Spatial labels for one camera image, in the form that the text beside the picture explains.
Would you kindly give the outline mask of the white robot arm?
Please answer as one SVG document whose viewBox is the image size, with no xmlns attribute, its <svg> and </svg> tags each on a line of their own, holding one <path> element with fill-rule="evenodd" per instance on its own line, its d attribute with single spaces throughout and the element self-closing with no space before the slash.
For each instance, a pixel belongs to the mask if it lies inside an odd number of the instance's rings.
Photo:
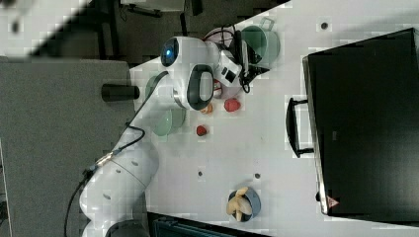
<svg viewBox="0 0 419 237">
<path fill-rule="evenodd" d="M 183 124 L 185 112 L 207 108 L 215 82 L 247 92 L 253 78 L 269 70 L 262 48 L 243 35 L 233 34 L 232 48 L 190 37 L 165 41 L 162 71 L 147 82 L 134 118 L 111 152 L 85 171 L 79 206 L 88 224 L 81 237 L 111 237 L 113 229 L 134 224 L 134 205 L 158 170 L 147 134 L 166 136 Z"/>
</svg>

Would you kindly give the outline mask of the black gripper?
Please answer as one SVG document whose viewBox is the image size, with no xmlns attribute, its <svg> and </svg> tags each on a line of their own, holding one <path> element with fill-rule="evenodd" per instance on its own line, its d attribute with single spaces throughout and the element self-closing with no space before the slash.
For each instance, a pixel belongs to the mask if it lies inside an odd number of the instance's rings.
<svg viewBox="0 0 419 237">
<path fill-rule="evenodd" d="M 248 94 L 255 77 L 269 71 L 269 64 L 264 62 L 268 41 L 263 30 L 250 29 L 241 32 L 240 43 L 243 66 L 240 85 Z"/>
</svg>

